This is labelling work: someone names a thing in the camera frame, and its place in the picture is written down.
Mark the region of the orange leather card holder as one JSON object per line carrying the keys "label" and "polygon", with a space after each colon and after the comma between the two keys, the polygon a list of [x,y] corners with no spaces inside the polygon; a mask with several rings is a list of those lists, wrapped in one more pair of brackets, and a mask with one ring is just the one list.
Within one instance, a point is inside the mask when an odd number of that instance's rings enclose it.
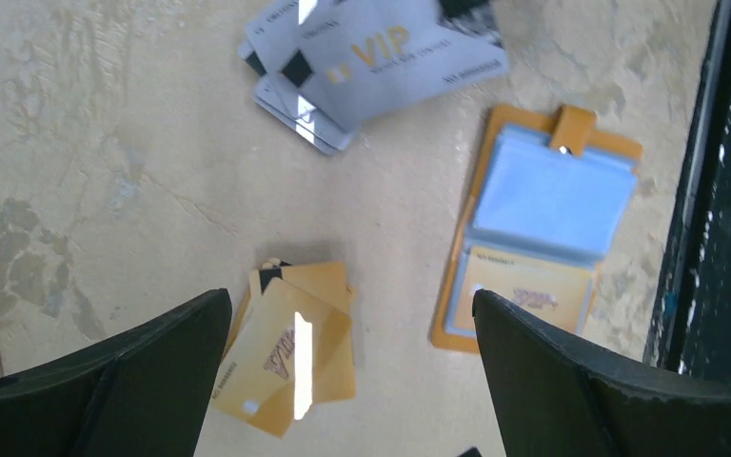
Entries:
{"label": "orange leather card holder", "polygon": [[456,226],[429,334],[440,349],[474,353],[472,336],[445,321],[473,246],[598,269],[637,186],[642,145],[599,129],[592,111],[564,105],[541,114],[510,105],[489,113],[483,144]]}

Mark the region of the single gold card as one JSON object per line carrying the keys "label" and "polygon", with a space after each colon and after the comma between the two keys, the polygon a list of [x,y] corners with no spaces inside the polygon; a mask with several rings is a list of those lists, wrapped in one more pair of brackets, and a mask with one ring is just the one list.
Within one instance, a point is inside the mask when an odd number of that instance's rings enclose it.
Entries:
{"label": "single gold card", "polygon": [[583,327],[594,280],[591,270],[482,246],[471,247],[464,261],[447,312],[447,331],[475,333],[472,300],[480,289],[497,293],[555,327],[574,333]]}

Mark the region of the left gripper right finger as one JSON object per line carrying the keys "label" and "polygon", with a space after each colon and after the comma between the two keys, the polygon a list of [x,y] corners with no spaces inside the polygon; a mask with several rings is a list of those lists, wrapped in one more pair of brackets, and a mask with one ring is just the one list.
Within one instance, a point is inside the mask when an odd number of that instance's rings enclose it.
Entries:
{"label": "left gripper right finger", "polygon": [[731,456],[731,387],[655,368],[473,297],[479,352],[509,456]]}

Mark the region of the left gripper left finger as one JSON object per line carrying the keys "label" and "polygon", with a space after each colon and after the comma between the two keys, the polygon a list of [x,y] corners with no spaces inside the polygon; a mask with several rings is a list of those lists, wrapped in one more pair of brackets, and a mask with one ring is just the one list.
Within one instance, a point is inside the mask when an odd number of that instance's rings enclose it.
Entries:
{"label": "left gripper left finger", "polygon": [[0,378],[0,456],[190,456],[227,342],[212,289],[135,328]]}

